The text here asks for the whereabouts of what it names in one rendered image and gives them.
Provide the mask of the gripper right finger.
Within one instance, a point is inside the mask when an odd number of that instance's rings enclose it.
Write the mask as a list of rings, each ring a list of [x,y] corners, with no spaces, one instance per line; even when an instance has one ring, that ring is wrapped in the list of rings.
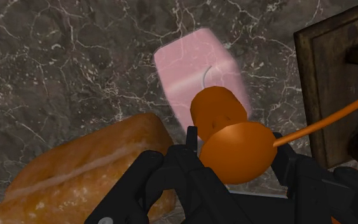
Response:
[[[358,224],[358,170],[329,171],[289,144],[277,148],[272,169],[295,203],[295,224]]]

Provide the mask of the golden bread loaf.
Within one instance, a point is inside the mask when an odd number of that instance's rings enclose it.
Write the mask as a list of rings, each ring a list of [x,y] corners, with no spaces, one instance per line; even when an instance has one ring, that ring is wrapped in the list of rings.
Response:
[[[83,224],[142,151],[172,144],[162,121],[143,113],[50,149],[7,187],[0,224]]]

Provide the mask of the orange mouse toy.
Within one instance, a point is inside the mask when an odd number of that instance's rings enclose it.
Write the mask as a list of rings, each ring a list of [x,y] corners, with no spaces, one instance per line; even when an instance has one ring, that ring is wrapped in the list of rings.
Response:
[[[249,182],[273,163],[277,148],[320,130],[358,109],[358,100],[332,115],[283,137],[262,123],[251,122],[234,94],[225,87],[207,87],[196,94],[190,113],[204,142],[200,160],[228,185]]]

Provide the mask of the pink translucent box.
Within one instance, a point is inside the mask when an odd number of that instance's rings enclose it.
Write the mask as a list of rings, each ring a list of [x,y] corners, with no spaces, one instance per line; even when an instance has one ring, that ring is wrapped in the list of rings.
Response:
[[[203,87],[232,91],[251,116],[237,60],[208,28],[200,28],[159,49],[153,55],[164,94],[183,130],[193,125],[190,105]]]

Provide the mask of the dark wooden tray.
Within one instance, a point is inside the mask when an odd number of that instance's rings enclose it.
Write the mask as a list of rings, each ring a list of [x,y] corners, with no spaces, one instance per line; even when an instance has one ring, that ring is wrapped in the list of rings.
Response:
[[[358,99],[358,6],[294,33],[306,120],[313,124]],[[326,168],[348,162],[358,110],[310,134],[312,156]]]

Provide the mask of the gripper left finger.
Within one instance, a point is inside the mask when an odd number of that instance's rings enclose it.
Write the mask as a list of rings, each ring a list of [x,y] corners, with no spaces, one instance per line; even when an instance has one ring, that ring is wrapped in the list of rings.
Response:
[[[148,212],[165,190],[175,190],[184,209],[181,224],[253,224],[214,171],[196,155],[197,129],[167,154],[143,151],[84,224],[149,224]]]

